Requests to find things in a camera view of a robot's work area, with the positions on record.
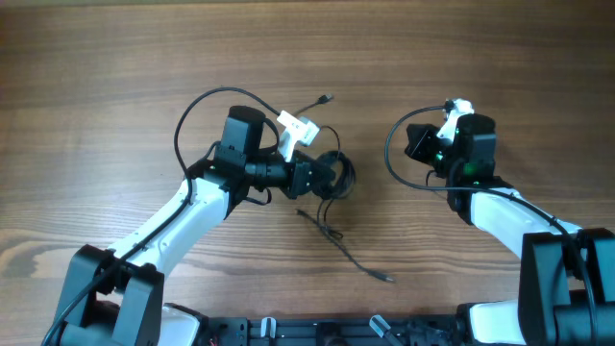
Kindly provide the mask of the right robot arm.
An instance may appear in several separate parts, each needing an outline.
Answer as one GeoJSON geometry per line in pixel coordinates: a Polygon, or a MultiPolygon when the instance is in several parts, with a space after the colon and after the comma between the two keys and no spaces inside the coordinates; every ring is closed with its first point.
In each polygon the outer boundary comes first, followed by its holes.
{"type": "Polygon", "coordinates": [[[468,342],[613,344],[614,234],[559,221],[495,176],[497,136],[487,116],[410,124],[406,133],[406,154],[445,179],[451,209],[521,261],[517,299],[464,308],[468,342]]]}

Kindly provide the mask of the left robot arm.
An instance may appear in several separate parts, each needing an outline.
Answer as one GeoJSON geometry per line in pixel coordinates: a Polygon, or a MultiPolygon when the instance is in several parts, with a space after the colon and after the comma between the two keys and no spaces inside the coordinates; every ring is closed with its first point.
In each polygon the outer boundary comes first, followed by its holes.
{"type": "Polygon", "coordinates": [[[320,128],[287,111],[276,144],[260,145],[270,125],[257,109],[233,106],[223,135],[185,171],[175,195],[136,231],[106,249],[85,245],[72,257],[46,345],[194,345],[207,317],[163,302],[167,277],[248,192],[280,189],[289,199],[315,191],[334,174],[296,150],[320,128]]]}

